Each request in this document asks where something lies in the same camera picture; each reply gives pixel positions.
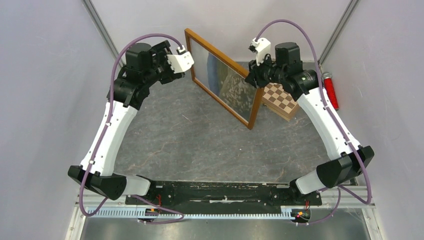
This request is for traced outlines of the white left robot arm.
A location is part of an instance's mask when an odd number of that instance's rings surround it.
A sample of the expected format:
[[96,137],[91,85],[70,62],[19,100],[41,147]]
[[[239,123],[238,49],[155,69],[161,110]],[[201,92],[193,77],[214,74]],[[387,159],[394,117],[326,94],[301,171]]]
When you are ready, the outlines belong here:
[[142,42],[132,45],[125,51],[125,62],[113,82],[113,97],[107,97],[101,125],[88,153],[79,165],[69,167],[67,175],[110,200],[137,195],[143,203],[151,204],[157,191],[147,178],[114,172],[117,153],[130,123],[149,96],[150,87],[184,77],[194,60],[184,46],[173,54],[165,40],[154,46]]

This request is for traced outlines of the wooden picture frame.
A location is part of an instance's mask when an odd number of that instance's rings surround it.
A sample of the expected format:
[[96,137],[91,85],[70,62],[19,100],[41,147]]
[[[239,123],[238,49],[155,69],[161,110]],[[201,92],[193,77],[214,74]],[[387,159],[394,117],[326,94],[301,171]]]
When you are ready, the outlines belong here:
[[199,34],[186,28],[184,35],[194,59],[192,81],[249,130],[253,129],[264,89],[247,83],[248,70]]

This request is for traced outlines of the landscape photo print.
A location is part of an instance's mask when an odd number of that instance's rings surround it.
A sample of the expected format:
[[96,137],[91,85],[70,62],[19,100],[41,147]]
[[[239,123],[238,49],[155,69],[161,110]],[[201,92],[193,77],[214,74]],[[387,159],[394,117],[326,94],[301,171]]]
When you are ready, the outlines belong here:
[[207,56],[207,85],[238,115],[248,120],[256,95],[256,88],[211,53]]

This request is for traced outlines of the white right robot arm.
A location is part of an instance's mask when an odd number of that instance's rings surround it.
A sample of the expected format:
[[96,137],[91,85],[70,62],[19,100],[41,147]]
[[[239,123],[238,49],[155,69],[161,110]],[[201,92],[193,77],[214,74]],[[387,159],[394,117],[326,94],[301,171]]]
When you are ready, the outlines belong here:
[[245,81],[255,88],[280,84],[310,118],[324,143],[329,161],[289,184],[289,199],[302,204],[309,194],[324,188],[333,188],[363,174],[363,168],[373,159],[371,146],[362,146],[348,131],[320,88],[315,70],[304,70],[300,48],[294,42],[275,46],[275,59],[271,57],[271,43],[260,38],[253,40],[249,49],[256,54],[248,64]]

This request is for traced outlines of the clear acrylic sheet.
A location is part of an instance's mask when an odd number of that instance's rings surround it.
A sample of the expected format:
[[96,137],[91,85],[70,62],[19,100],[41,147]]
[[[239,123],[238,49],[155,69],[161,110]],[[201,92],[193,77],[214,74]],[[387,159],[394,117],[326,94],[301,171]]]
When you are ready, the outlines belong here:
[[189,44],[194,59],[192,66],[194,82],[248,126],[253,114],[257,89],[245,82],[245,78],[220,60],[217,54],[207,50],[193,38],[189,40]]

